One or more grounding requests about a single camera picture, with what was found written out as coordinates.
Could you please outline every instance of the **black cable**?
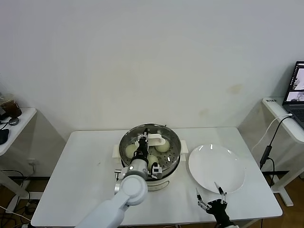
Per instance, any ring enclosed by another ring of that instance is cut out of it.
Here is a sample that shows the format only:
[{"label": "black cable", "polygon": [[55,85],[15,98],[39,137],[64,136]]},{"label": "black cable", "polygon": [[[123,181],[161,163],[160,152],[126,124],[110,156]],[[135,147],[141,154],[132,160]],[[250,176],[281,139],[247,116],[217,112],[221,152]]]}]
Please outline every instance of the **black cable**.
[{"label": "black cable", "polygon": [[274,183],[274,176],[275,176],[275,162],[272,158],[269,158],[268,157],[268,160],[271,160],[272,161],[272,178],[271,178],[271,182],[270,182],[270,187],[273,185]]},{"label": "black cable", "polygon": [[278,125],[277,128],[276,128],[275,134],[274,134],[274,136],[272,137],[272,140],[271,140],[269,146],[271,146],[273,140],[275,139],[276,133],[277,133],[277,131],[279,130],[279,127],[280,127],[281,123],[282,123],[285,119],[291,118],[291,117],[293,117],[293,116],[287,116],[287,117],[283,118],[283,119],[279,122],[279,125]]},{"label": "black cable", "polygon": [[22,221],[22,219],[23,219],[23,217],[21,217],[20,216],[20,222],[22,223],[22,224],[28,224],[29,223],[29,221],[27,220],[26,222],[24,222],[24,221]]},{"label": "black cable", "polygon": [[3,129],[8,125],[8,123],[9,123],[9,122],[6,122],[5,125],[4,125],[0,130],[3,130]]},{"label": "black cable", "polygon": [[6,218],[6,217],[1,217],[0,219],[7,219],[6,223],[7,224],[9,221],[14,221],[15,225],[17,225],[17,221],[14,218]]},{"label": "black cable", "polygon": [[26,181],[28,178],[30,178],[31,176],[33,176],[35,174],[35,165],[31,164],[30,165],[32,167],[33,173],[31,175],[29,175],[28,177],[26,177],[24,180]]},{"label": "black cable", "polygon": [[[24,183],[24,175],[23,175],[23,173],[22,172],[20,172],[20,171],[18,171],[18,170],[1,170],[1,171],[3,171],[3,172],[6,172],[6,171],[10,171],[10,172],[17,172],[17,173],[19,173],[21,176],[22,176],[22,183],[21,183],[21,187],[23,186],[23,183]],[[28,192],[28,202],[27,202],[27,204],[29,203],[29,201],[30,201],[30,193],[29,193],[29,191],[27,191]],[[12,216],[13,216],[13,214],[11,213],[11,215],[10,215],[10,218],[6,218],[6,217],[2,217],[2,218],[0,218],[1,219],[1,223],[0,223],[0,228],[3,228],[3,227],[5,227],[5,225],[9,222],[9,219],[12,219]]]},{"label": "black cable", "polygon": [[31,204],[36,204],[36,206],[38,206],[38,203],[39,203],[39,200],[38,200],[38,199],[33,199],[33,200],[31,200],[31,201],[29,202],[29,205],[28,205],[28,206],[23,206],[22,208],[19,208],[19,209],[17,209],[17,210],[14,210],[14,212],[17,212],[17,211],[20,211],[20,210],[24,209],[24,211],[25,211],[25,213],[26,213],[27,215],[31,215],[31,214],[28,214],[27,211],[29,211],[30,213],[32,213],[32,212],[30,211],[30,209],[34,209],[34,208],[30,208],[29,206],[30,206]]}]

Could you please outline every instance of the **white table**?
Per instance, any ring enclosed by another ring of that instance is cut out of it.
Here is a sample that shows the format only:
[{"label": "white table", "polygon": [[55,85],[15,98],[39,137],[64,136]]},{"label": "white table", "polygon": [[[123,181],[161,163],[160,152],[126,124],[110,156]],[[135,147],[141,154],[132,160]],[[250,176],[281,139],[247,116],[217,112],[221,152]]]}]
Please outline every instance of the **white table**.
[{"label": "white table", "polygon": [[[282,210],[237,128],[173,129],[186,140],[189,151],[201,144],[221,144],[234,151],[246,169],[242,188],[228,195],[227,213],[232,220],[278,217]],[[114,195],[113,146],[123,131],[73,132],[43,193],[31,224],[35,227],[74,227],[95,206]],[[130,207],[122,225],[188,224],[213,222],[214,217],[197,205],[198,184],[182,162],[169,186],[149,192],[146,200]],[[198,187],[204,200],[219,195]]]},{"label": "white table", "polygon": [[[19,136],[19,134],[22,132],[22,130],[25,128],[25,126],[29,123],[29,121],[33,118],[33,116],[36,114],[35,108],[21,108],[22,115],[19,116],[19,123],[15,126],[7,126],[6,128],[9,129],[9,137],[8,140],[0,145],[0,156],[4,155],[5,152],[9,149],[9,147],[13,144],[13,142],[16,140],[16,138]],[[2,122],[7,122],[10,119],[7,118],[3,120]],[[4,174],[4,172],[0,171],[0,183],[10,189],[12,192],[14,192],[16,195],[9,203],[8,209],[13,211],[15,206],[18,203],[18,200],[22,199],[29,199],[29,194],[25,189],[29,185],[29,180],[26,180],[23,182],[23,186],[20,187],[18,184],[16,184],[14,181],[12,181],[7,175]],[[38,200],[41,198],[42,192],[30,192],[30,198],[33,200]]]},{"label": "white table", "polygon": [[[263,99],[263,104],[274,115],[274,117],[277,118],[278,116],[288,114],[288,112],[282,107],[283,100],[283,97],[266,97]],[[297,143],[304,143],[304,130],[294,119],[288,118],[284,120],[281,125]],[[285,205],[288,207],[293,206],[294,203],[290,199],[284,187],[302,172],[304,172],[304,167],[290,170],[281,179],[279,179],[276,175],[274,176],[275,184],[271,187],[271,189],[273,193],[280,194]]]}]

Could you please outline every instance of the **plastic cup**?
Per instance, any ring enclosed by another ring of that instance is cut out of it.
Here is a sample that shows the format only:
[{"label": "plastic cup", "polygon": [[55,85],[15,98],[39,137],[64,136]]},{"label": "plastic cup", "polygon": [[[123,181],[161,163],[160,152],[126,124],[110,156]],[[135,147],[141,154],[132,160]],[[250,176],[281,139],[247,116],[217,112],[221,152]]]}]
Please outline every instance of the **plastic cup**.
[{"label": "plastic cup", "polygon": [[0,108],[2,108],[11,118],[16,118],[22,114],[13,94],[0,96]]}]

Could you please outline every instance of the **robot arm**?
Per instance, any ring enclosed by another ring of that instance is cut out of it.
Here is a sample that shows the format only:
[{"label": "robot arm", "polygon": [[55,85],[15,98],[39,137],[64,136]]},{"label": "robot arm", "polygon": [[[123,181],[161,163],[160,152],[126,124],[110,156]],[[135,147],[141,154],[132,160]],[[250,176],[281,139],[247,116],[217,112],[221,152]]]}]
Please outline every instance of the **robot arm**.
[{"label": "robot arm", "polygon": [[214,215],[215,220],[219,224],[218,228],[238,228],[233,222],[230,221],[229,216],[226,213],[227,207],[227,193],[216,183],[219,193],[221,194],[221,199],[213,200],[211,202],[205,203],[196,189],[196,196],[198,199],[198,205],[205,210],[208,214]]},{"label": "robot arm", "polygon": [[143,202],[148,193],[146,181],[138,175],[124,178],[116,195],[98,205],[76,228],[117,228],[124,219],[129,206]]},{"label": "robot arm", "polygon": [[139,137],[139,147],[134,152],[131,165],[122,170],[116,170],[117,183],[112,199],[98,205],[91,211],[76,228],[116,228],[123,219],[124,213],[130,206],[144,201],[148,194],[148,129]]}]

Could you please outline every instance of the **white cable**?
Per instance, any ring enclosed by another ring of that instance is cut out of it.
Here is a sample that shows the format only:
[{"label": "white cable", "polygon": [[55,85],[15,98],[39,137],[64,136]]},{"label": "white cable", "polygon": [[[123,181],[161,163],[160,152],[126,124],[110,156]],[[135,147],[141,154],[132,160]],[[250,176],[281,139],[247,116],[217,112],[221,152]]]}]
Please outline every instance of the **white cable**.
[{"label": "white cable", "polygon": [[23,217],[23,218],[27,219],[28,221],[30,221],[28,218],[26,218],[26,217],[24,217],[24,216],[22,216],[22,215],[20,215],[20,214],[17,214],[17,213],[15,213],[15,212],[12,212],[11,210],[8,210],[8,211],[9,211],[10,213],[13,213],[14,215],[18,215],[18,216]]},{"label": "white cable", "polygon": [[165,227],[163,227],[163,228],[166,228],[166,227],[174,227],[175,225],[171,225],[171,226],[165,226]]},{"label": "white cable", "polygon": [[266,132],[265,132],[265,134],[262,136],[262,138],[257,142],[257,144],[256,145],[254,145],[254,147],[252,147],[252,149],[251,149],[251,152],[255,149],[255,147],[257,146],[257,145],[259,145],[260,144],[260,142],[264,139],[264,137],[265,137],[265,135],[267,134],[267,132],[268,132],[268,130],[269,130],[269,128],[271,127],[271,125],[274,123],[274,121],[276,121],[277,119],[279,119],[280,117],[282,117],[282,116],[292,116],[292,114],[291,113],[289,113],[289,114],[285,114],[285,115],[281,115],[281,116],[278,116],[277,118],[275,118],[271,123],[270,123],[270,125],[268,126],[268,128],[267,128],[267,130],[266,130]]},{"label": "white cable", "polygon": [[20,226],[20,225],[23,225],[23,224],[22,224],[22,223],[20,223],[20,224],[15,225],[15,226],[13,226],[13,227],[11,227],[11,228],[14,228],[14,227],[17,227],[17,226]]}]

